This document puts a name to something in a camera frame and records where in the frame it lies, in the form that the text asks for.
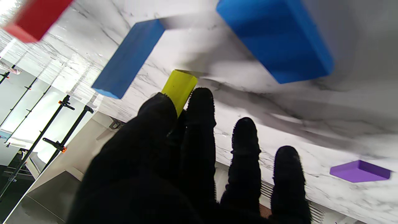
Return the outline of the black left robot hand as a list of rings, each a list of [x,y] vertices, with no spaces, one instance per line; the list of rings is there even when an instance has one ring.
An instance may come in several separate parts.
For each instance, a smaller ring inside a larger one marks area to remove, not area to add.
[[[178,118],[157,93],[102,147],[85,172],[67,224],[310,224],[305,177],[292,146],[274,159],[271,215],[260,215],[260,146],[255,123],[237,121],[233,159],[218,202],[215,106],[196,88]]]

